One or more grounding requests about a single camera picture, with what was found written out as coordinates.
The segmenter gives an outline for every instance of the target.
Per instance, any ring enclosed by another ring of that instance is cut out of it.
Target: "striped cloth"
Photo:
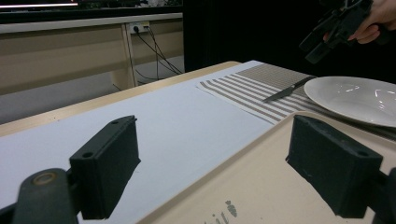
[[[361,122],[341,117],[313,102],[305,94],[304,87],[298,88],[292,95],[282,99],[269,103],[262,101],[305,77],[308,75],[264,63],[225,77],[201,81],[197,83],[197,88],[272,124],[277,124],[295,111],[311,111],[390,140],[396,140],[396,129],[363,125]]]

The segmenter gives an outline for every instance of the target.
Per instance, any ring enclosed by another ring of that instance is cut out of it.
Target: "beige tray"
[[[396,166],[396,143],[321,115],[297,112],[180,192],[138,223],[372,223],[337,217],[313,187],[285,162],[296,114],[321,119],[384,156],[381,171]]]

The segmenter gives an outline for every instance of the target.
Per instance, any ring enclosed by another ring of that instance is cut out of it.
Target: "wall socket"
[[[146,29],[147,27],[149,27],[149,21],[131,22],[129,23],[129,27],[131,28],[131,34],[136,34],[136,32],[134,31],[134,27],[137,27],[139,29],[139,34],[145,33],[149,31],[148,29]]]

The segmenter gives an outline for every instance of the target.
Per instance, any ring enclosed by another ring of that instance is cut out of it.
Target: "human hand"
[[[378,24],[396,30],[396,0],[374,0],[369,16],[348,40],[356,39],[360,44],[376,40],[381,35]]]

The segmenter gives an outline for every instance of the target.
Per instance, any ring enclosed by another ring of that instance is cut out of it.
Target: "striped placemat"
[[[396,129],[364,125],[339,116],[313,102],[305,94],[304,87],[280,100],[269,103],[262,101],[305,77],[308,75],[264,63],[225,77],[201,81],[196,86],[272,124],[277,124],[293,112],[311,111],[396,140]]]

